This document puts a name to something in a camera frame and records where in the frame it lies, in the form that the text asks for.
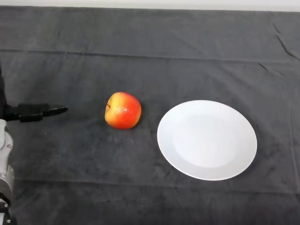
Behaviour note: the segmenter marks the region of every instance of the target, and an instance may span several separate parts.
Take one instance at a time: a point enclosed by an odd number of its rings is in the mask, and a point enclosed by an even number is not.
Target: plate
[[[175,106],[161,119],[159,148],[179,171],[202,180],[225,180],[254,160],[257,140],[248,120],[222,103],[196,100]]]

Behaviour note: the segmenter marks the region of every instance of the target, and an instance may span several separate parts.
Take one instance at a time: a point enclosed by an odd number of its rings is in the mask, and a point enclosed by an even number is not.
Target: table surface
[[[0,7],[9,103],[69,106],[9,123],[19,224],[299,224],[299,27],[298,13]],[[134,129],[104,120],[117,91],[142,103]],[[197,180],[161,154],[160,119],[196,99],[253,126],[239,176]]]

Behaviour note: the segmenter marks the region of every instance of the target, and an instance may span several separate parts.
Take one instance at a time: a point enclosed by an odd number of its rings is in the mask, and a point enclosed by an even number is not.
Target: plate rim
[[[163,153],[162,149],[161,149],[161,146],[159,144],[159,139],[158,139],[158,131],[159,131],[159,128],[161,127],[161,122],[162,120],[168,115],[168,113],[170,113],[171,110],[173,110],[174,108],[176,108],[177,106],[179,105],[183,105],[183,104],[186,104],[186,103],[191,103],[191,102],[213,102],[213,103],[217,103],[217,104],[221,104],[225,107],[229,107],[233,110],[235,110],[236,112],[238,112],[247,122],[248,124],[250,125],[253,133],[254,133],[254,136],[255,136],[255,153],[253,155],[253,159],[251,160],[251,162],[245,167],[245,169],[241,170],[240,172],[238,172],[237,174],[235,175],[231,175],[231,176],[228,176],[228,177],[224,177],[224,178],[221,178],[221,179],[207,179],[207,178],[200,178],[200,177],[196,177],[196,176],[193,176],[191,174],[189,174],[188,172],[184,172],[183,170],[179,169],[178,167],[176,167],[169,159],[168,157],[166,157],[166,155]],[[193,177],[195,179],[199,179],[199,180],[207,180],[207,181],[218,181],[218,180],[227,180],[227,179],[230,179],[230,178],[233,178],[233,177],[236,177],[238,175],[240,175],[241,173],[243,173],[245,170],[247,170],[249,168],[249,166],[253,163],[255,157],[256,157],[256,154],[257,154],[257,137],[256,137],[256,133],[251,125],[251,123],[247,120],[247,118],[242,114],[240,113],[239,111],[237,111],[236,109],[226,105],[226,104],[223,104],[223,103],[220,103],[220,102],[216,102],[216,101],[211,101],[211,100],[191,100],[191,101],[187,101],[187,102],[182,102],[174,107],[172,107],[170,110],[168,110],[164,115],[163,117],[161,118],[159,124],[158,124],[158,127],[157,127],[157,143],[158,143],[158,147],[159,147],[159,150],[160,152],[162,153],[162,155],[164,156],[164,158],[168,161],[169,164],[171,164],[171,166],[173,166],[175,169],[177,169],[178,171],[180,171],[181,173],[187,175],[187,176],[190,176],[190,177]]]

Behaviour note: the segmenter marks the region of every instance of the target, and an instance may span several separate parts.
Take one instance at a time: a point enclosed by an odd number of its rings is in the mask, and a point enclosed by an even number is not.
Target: red apple
[[[114,128],[130,129],[137,124],[141,113],[141,104],[134,96],[117,92],[107,102],[105,120]]]

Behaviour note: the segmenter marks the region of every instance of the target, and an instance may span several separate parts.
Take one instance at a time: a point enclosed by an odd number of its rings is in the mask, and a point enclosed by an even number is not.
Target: white wall
[[[0,5],[300,12],[300,0],[0,0]]]

